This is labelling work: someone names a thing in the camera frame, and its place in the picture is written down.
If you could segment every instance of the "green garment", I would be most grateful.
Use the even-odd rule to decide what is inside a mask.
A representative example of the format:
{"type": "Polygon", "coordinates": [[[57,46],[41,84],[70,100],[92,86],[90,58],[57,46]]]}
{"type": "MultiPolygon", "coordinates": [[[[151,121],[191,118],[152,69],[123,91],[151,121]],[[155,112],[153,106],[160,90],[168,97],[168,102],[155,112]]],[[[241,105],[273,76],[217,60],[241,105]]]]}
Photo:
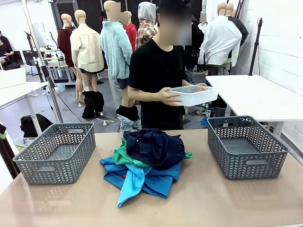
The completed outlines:
{"type": "MultiPolygon", "coordinates": [[[[126,153],[126,140],[121,138],[122,145],[115,149],[114,154],[112,156],[113,161],[116,165],[125,165],[128,163],[134,163],[135,166],[138,167],[148,167],[149,165],[129,157],[126,153]]],[[[186,153],[184,159],[190,159],[193,157],[193,153],[186,153]]]]}

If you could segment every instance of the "white wall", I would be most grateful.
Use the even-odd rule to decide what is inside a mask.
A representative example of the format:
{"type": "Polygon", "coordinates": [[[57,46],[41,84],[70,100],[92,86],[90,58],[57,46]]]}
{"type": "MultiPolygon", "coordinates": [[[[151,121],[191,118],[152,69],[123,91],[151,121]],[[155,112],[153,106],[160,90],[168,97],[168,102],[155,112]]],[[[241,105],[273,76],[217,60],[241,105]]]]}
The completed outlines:
{"type": "MultiPolygon", "coordinates": [[[[52,32],[53,37],[57,40],[57,29],[52,14],[51,5],[44,0],[37,2],[35,0],[27,0],[27,7],[32,23],[43,23],[45,28],[45,36],[49,45],[55,45],[50,38],[52,32]]],[[[0,30],[2,35],[8,38],[14,51],[30,50],[27,36],[24,31],[29,31],[27,19],[21,1],[0,5],[0,30]]]]}
{"type": "MultiPolygon", "coordinates": [[[[206,13],[210,20],[216,15],[219,2],[222,1],[207,1],[206,13]]],[[[230,2],[236,8],[238,1],[230,2]]],[[[303,0],[245,0],[240,20],[247,28],[249,36],[240,49],[236,73],[241,75],[249,72],[258,18],[262,17],[259,53],[257,52],[253,73],[303,96],[302,8],[303,0]]],[[[291,110],[292,107],[287,103],[281,106],[281,111],[291,110]]],[[[303,121],[286,122],[283,134],[303,151],[303,121]]]]}

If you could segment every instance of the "white plastic basket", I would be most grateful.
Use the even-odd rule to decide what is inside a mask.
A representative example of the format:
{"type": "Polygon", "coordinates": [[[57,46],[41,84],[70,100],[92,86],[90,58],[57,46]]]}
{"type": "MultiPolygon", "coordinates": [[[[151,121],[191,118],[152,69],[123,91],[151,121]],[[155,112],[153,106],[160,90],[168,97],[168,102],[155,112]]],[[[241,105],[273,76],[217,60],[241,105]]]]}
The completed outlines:
{"type": "Polygon", "coordinates": [[[172,88],[171,93],[180,94],[176,99],[180,99],[179,105],[194,106],[202,103],[214,101],[218,98],[218,92],[213,87],[203,87],[190,85],[172,88]]]}

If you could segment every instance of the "table leg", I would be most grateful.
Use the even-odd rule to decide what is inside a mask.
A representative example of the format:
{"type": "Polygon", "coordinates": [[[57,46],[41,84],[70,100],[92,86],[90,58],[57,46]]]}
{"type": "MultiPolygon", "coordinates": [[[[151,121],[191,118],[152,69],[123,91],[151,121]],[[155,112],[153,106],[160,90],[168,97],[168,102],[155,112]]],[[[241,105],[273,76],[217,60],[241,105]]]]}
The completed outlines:
{"type": "Polygon", "coordinates": [[[33,119],[33,123],[34,123],[35,129],[37,131],[38,136],[40,136],[42,134],[41,128],[40,128],[39,122],[37,120],[36,114],[35,114],[35,112],[33,110],[33,106],[32,106],[32,103],[30,102],[30,99],[29,99],[28,95],[26,95],[26,101],[27,101],[27,106],[29,108],[30,115],[31,115],[31,117],[33,119]]]}
{"type": "MultiPolygon", "coordinates": [[[[229,117],[230,115],[231,115],[231,107],[227,105],[224,117],[229,117]]],[[[223,127],[228,127],[228,123],[223,124],[223,127]]]]}
{"type": "Polygon", "coordinates": [[[276,122],[275,123],[274,132],[273,132],[273,134],[275,136],[279,136],[280,137],[281,132],[282,132],[282,128],[283,128],[283,124],[284,124],[284,122],[276,122]]]}

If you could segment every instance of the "gray hoodie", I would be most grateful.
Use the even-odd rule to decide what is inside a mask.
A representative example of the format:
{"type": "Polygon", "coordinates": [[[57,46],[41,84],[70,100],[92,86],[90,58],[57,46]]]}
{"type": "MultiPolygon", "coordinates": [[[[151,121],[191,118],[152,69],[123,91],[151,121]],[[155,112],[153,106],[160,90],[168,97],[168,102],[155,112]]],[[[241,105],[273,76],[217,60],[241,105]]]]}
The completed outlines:
{"type": "Polygon", "coordinates": [[[150,2],[144,1],[139,4],[138,18],[145,20],[156,20],[156,5],[150,2]]]}

